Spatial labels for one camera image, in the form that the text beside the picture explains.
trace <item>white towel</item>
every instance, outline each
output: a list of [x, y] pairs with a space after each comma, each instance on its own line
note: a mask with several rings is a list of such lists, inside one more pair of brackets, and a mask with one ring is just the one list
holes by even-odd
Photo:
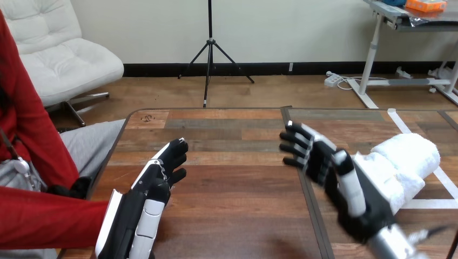
[[360, 155], [359, 153], [353, 159], [366, 173], [374, 186], [389, 202], [393, 214], [404, 205], [404, 189], [401, 183], [397, 181], [397, 173], [393, 164], [380, 154], [372, 153], [370, 155]]
[[383, 155], [394, 167], [422, 179], [435, 171], [441, 161], [435, 144], [416, 133], [399, 134], [372, 148]]
[[378, 153], [366, 156], [358, 153], [354, 161], [385, 196], [393, 214], [396, 214], [425, 186], [425, 182], [420, 177], [410, 172], [397, 170], [388, 159]]

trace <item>lanyard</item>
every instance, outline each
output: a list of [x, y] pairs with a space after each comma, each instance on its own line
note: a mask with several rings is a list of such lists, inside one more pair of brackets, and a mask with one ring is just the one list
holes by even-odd
[[0, 134], [2, 135], [3, 144], [5, 144], [6, 148], [11, 154], [15, 170], [23, 174], [29, 181], [32, 189], [35, 190], [35, 184], [33, 182], [32, 175], [30, 174], [29, 164], [17, 154], [14, 146], [11, 144], [2, 128], [0, 128]]

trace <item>chair base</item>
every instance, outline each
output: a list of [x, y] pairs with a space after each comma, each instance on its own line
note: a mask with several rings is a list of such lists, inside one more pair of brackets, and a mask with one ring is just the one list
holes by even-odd
[[81, 116], [79, 116], [79, 114], [76, 112], [75, 108], [73, 108], [73, 105], [80, 104], [80, 103], [83, 103], [85, 101], [99, 99], [99, 98], [106, 98], [107, 99], [109, 97], [110, 97], [110, 93], [108, 93], [108, 92], [89, 94], [88, 96], [84, 96], [84, 97], [80, 97], [80, 98], [76, 98], [76, 99], [70, 99], [68, 101], [63, 101], [60, 104], [52, 105], [50, 107], [47, 107], [46, 110], [48, 112], [52, 112], [52, 111], [58, 110], [59, 108], [67, 108], [71, 112], [71, 114], [78, 120], [78, 123], [79, 123], [80, 127], [84, 127], [84, 126], [86, 126], [86, 123], [81, 118]]

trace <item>black baseboard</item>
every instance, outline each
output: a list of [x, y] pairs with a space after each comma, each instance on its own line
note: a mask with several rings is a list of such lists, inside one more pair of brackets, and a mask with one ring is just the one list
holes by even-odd
[[[272, 76], [279, 74], [326, 74], [332, 71], [337, 74], [361, 74], [365, 62], [299, 62], [293, 63], [289, 71], [289, 63], [241, 63], [240, 67], [250, 76]], [[438, 68], [441, 62], [374, 62], [372, 74], [395, 73], [396, 68], [411, 74], [425, 74], [428, 70]], [[186, 69], [187, 64], [124, 64], [124, 77], [177, 77]], [[205, 76], [207, 64], [193, 64], [184, 77]], [[213, 76], [240, 76], [239, 71], [228, 63], [215, 64]]]

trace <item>wooden tabletop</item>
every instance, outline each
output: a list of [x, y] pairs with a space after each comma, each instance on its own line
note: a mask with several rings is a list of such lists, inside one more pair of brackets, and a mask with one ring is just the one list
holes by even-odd
[[172, 190], [156, 258], [319, 258], [298, 173], [282, 164], [280, 109], [133, 113], [93, 200], [126, 192], [167, 142], [189, 143], [187, 177]]
[[[398, 111], [412, 132], [434, 142], [441, 167], [458, 183], [458, 112]], [[372, 258], [338, 226], [323, 191], [278, 150], [284, 121], [301, 121], [350, 153], [401, 133], [386, 111], [305, 109], [142, 110], [125, 124], [98, 179], [93, 200], [126, 192], [147, 160], [167, 142], [186, 138], [187, 177], [172, 191], [154, 244], [156, 258]], [[415, 199], [453, 197], [432, 174]], [[396, 218], [411, 233], [456, 223], [456, 209], [401, 209]], [[454, 232], [419, 248], [445, 258]], [[73, 250], [65, 258], [88, 258]]]
[[[458, 112], [397, 111], [397, 114], [412, 132], [437, 145], [441, 154], [440, 166], [457, 185], [458, 128], [454, 127], [458, 127]], [[358, 151], [369, 154], [372, 147], [401, 133], [387, 111], [383, 110], [289, 109], [288, 115], [292, 120], [303, 122], [327, 136], [350, 154]], [[414, 199], [453, 199], [434, 174], [428, 176], [425, 182], [426, 186]], [[366, 247], [355, 244], [339, 227], [336, 221], [337, 213], [322, 189], [315, 185], [312, 185], [312, 188], [319, 207], [317, 215], [323, 220], [324, 235], [327, 235], [325, 239], [331, 243], [331, 253], [335, 258], [373, 258]], [[400, 226], [408, 234], [442, 224], [456, 224], [457, 217], [457, 209], [401, 209], [396, 214]], [[419, 245], [419, 249], [426, 252], [430, 258], [446, 258], [455, 233], [456, 229], [450, 229]]]

